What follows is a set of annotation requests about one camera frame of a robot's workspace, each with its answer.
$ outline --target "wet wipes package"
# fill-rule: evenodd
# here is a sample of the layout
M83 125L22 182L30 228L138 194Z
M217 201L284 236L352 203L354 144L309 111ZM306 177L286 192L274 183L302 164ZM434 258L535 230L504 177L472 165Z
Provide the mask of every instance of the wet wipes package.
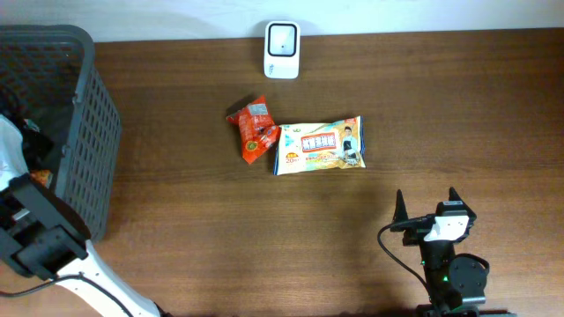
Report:
M274 174L366 167L362 117L282 125Z

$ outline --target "wood grain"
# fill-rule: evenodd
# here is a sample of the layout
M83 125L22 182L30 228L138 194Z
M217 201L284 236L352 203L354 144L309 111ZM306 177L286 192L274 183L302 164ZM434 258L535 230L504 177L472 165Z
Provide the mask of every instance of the wood grain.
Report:
M108 234L96 247L176 316L379 313L426 302L376 243L404 191L411 216L449 186L477 212L457 252L486 258L484 308L564 310L564 30L302 39L301 74L262 74L261 39L105 43L122 115ZM226 109L265 94L277 123L364 115L367 169L275 177ZM384 242L412 266L419 250ZM2 290L37 284L0 266ZM51 288L0 316L95 316Z

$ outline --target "red snack package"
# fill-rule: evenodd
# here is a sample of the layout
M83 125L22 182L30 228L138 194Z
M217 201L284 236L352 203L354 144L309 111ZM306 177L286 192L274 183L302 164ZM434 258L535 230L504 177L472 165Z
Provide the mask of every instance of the red snack package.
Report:
M229 115L227 120L239 126L243 158L249 164L270 149L280 135L280 128L272 120L264 96Z

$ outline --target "snack bag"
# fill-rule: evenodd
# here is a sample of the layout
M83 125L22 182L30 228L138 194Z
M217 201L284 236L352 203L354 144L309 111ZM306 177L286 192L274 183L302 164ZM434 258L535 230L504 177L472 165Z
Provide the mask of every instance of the snack bag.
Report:
M251 164L276 143L280 128L274 124L264 96L231 114L227 120L239 126L243 158Z
M46 188L49 188L51 181L53 181L53 174L49 170L31 171L30 175L34 181L39 182Z
M281 126L274 174L366 167L362 117Z

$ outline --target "laundry basket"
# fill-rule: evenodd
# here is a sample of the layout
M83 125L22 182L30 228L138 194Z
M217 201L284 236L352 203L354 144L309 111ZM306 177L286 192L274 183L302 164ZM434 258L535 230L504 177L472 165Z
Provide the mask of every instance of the laundry basket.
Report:
M0 91L53 141L42 162L54 175L49 189L100 240L122 126L90 35L76 26L0 26Z

